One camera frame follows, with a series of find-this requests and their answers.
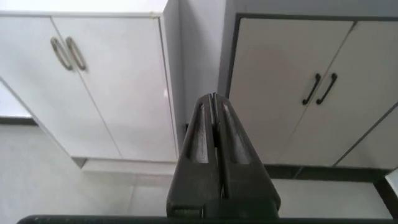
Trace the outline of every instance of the floor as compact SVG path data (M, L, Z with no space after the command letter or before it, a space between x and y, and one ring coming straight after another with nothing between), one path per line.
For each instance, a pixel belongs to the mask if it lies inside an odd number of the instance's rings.
M82 172L38 127L0 126L0 222L31 214L165 216L171 176ZM273 180L281 217L391 218L372 184Z

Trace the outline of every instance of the black cabinet handle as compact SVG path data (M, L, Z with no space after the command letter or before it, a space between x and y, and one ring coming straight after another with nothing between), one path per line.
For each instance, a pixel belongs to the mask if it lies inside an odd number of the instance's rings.
M321 99L317 99L318 105L320 105L323 102L323 100L325 100L326 96L328 95L333 84L335 84L336 80L337 80L337 74L335 74L335 73L331 74L331 83L330 83L328 89L326 90L325 94L323 95L323 97Z
M317 88L317 85L318 85L318 83L319 83L320 80L321 80L321 75L316 74L316 75L315 75L315 84L314 84L314 86L312 87L312 90L311 90L310 95L307 97L307 99L304 99L304 100L303 100L303 105L306 105L306 104L310 101L311 96L312 96L313 92L315 91L315 89Z

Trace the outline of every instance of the cabinet top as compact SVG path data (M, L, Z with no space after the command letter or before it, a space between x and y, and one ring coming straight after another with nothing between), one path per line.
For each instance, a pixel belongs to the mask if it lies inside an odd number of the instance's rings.
M168 0L0 0L0 15L159 17Z

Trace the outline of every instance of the silver cabinet handle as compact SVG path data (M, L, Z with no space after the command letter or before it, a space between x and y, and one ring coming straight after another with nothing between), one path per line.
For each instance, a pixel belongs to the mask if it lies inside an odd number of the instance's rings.
M85 61L83 60L83 57L81 56L81 53L80 53L79 49L77 48L73 39L71 37L67 37L67 39L65 41L67 42L68 49L69 49L70 53L72 54L72 57L75 60L77 66L82 71L86 70Z
M57 58L61 62L61 64L65 67L66 70L68 70L68 71L72 70L72 65L70 64L70 62L68 61L68 63L66 63L64 61L64 59L68 60L68 58L67 58L67 55L66 55L65 51L63 50L62 46L60 45L60 42L57 40L57 38L52 37L50 42L52 45L52 49L54 50L55 55L57 56Z

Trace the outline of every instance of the metal handle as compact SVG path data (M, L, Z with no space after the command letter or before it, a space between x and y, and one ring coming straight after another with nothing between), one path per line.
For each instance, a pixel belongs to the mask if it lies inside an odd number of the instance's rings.
M66 70L70 71L72 70L72 65L70 64L70 62L68 61L68 64L64 61L64 58L66 60L68 60L67 55L65 53L65 51L63 50L62 46L60 45L60 42L57 40L57 38L52 37L51 40L51 45L52 45L52 49L55 52L55 55L57 56L58 60L61 62L61 64L65 67Z
M312 90L311 90L310 95L307 97L307 99L304 99L304 100L303 100L303 105L306 105L306 104L310 101L311 96L312 96L313 92L315 91L315 89L317 88L318 83L319 83L320 80L321 80L321 75L316 74L316 75L315 75L315 84L314 84L314 86L312 87Z
M85 61L83 60L83 57L81 56L81 53L80 53L79 49L77 48L73 39L71 37L67 37L65 41L67 42L68 49L69 49L70 53L72 54L72 57L75 60L77 66L82 71L86 70Z
M320 99L317 99L317 104L318 105L320 105L323 102L323 100L325 100L326 96L328 95L328 93L329 93L331 87L333 86L333 84L335 84L336 80L337 80L337 74L335 74L335 73L331 74L331 83L330 83L328 89L326 90L325 94L323 95L323 97L320 98Z

